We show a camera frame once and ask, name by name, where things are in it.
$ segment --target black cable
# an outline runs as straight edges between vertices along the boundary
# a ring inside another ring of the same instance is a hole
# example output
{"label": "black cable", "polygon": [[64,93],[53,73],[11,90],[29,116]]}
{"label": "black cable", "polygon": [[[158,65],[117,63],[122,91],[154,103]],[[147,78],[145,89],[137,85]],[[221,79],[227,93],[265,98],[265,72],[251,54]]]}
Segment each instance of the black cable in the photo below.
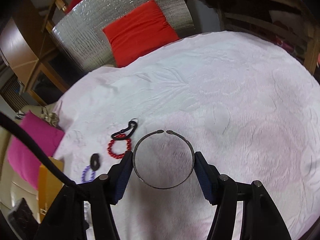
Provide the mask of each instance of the black cable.
{"label": "black cable", "polygon": [[72,187],[84,199],[88,199],[88,193],[85,192],[79,185],[69,179],[62,171],[60,171],[50,159],[45,155],[37,143],[23,130],[18,124],[12,121],[9,117],[0,112],[0,126],[12,133],[19,139],[29,150],[38,158],[38,160],[62,183],[68,187]]}

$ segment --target bed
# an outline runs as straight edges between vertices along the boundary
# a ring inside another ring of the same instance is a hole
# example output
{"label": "bed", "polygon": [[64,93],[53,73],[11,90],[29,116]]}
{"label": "bed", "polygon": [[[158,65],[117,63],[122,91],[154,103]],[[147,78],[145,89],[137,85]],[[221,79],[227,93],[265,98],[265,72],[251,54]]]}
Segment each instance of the bed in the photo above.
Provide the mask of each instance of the bed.
{"label": "bed", "polygon": [[[173,130],[220,173],[262,181],[296,240],[320,215],[319,95],[316,80],[282,48],[246,33],[199,34],[78,81],[56,104],[66,134],[54,157],[80,183],[93,153],[102,158],[96,176],[120,162],[107,154],[108,143],[132,118],[139,121],[133,145],[149,132]],[[145,142],[137,161],[151,183],[181,176],[186,161],[172,157],[179,147],[167,137]],[[194,173],[177,188],[156,190],[133,172],[112,212],[122,240],[206,239],[215,207]],[[94,239],[92,227],[87,236]]]}

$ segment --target silver insulation foil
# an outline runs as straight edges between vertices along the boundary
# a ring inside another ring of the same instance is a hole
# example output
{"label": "silver insulation foil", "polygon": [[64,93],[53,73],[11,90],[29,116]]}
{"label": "silver insulation foil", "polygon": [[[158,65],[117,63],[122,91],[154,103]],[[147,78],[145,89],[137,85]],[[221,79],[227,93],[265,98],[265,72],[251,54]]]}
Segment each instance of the silver insulation foil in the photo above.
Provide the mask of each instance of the silver insulation foil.
{"label": "silver insulation foil", "polygon": [[[149,0],[83,0],[52,30],[62,49],[88,73],[102,65],[116,65],[102,29]],[[180,38],[195,33],[184,0],[155,0]]]}

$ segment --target pink pillow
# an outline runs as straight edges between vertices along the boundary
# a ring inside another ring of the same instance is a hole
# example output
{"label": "pink pillow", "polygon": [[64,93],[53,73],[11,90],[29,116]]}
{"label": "pink pillow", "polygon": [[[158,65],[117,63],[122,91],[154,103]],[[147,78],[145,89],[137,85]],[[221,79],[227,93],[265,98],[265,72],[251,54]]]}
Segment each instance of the pink pillow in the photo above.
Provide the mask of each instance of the pink pillow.
{"label": "pink pillow", "polygon": [[[20,127],[31,136],[48,157],[53,156],[64,136],[63,131],[50,126],[30,111],[23,118]],[[33,153],[20,140],[13,137],[7,155],[13,170],[32,187],[38,189],[41,163]]]}

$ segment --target black rubber washer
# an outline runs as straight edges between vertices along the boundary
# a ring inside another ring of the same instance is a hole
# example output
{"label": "black rubber washer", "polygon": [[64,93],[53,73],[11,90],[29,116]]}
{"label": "black rubber washer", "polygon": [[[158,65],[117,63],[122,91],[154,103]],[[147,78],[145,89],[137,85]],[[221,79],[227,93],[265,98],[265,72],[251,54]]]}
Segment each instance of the black rubber washer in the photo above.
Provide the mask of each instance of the black rubber washer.
{"label": "black rubber washer", "polygon": [[97,171],[100,168],[100,157],[98,153],[92,154],[90,158],[90,168],[93,171]]}

